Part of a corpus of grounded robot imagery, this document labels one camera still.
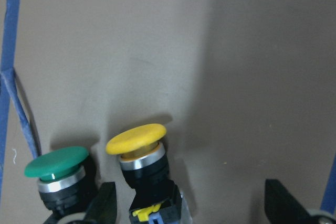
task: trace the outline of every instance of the yellow plastic clip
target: yellow plastic clip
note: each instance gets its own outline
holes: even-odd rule
[[[134,211],[132,215],[134,217],[137,216],[140,222],[149,221],[149,215],[153,212],[157,212],[160,209],[160,207],[161,207],[161,204],[142,208],[142,209]]]

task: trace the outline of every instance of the metal screw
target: metal screw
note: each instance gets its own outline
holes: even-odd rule
[[[319,224],[332,224],[332,221],[326,217],[321,217],[319,219]]]

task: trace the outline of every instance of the green push button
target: green push button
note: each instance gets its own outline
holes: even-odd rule
[[[65,177],[78,169],[78,165],[89,155],[84,147],[62,148],[42,155],[31,161],[25,169],[27,177],[39,177],[52,181]]]

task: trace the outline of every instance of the green button stem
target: green button stem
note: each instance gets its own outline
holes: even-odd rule
[[[62,148],[31,161],[26,166],[25,175],[38,177],[46,182],[58,180],[75,172],[88,155],[89,153],[84,147]]]

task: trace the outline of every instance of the silver metal ring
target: silver metal ring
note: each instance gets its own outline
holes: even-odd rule
[[[40,193],[55,193],[57,191],[63,190],[65,188],[74,185],[84,177],[85,177],[84,167],[80,166],[80,168],[74,174],[72,174],[69,177],[60,179],[58,181],[43,182],[39,179],[37,181],[38,191]]]
[[[135,160],[126,161],[121,156],[119,156],[119,163],[122,170],[137,170],[149,166],[156,161],[158,161],[161,157],[166,153],[164,146],[161,142],[159,142],[159,148],[146,156],[140,157]]]

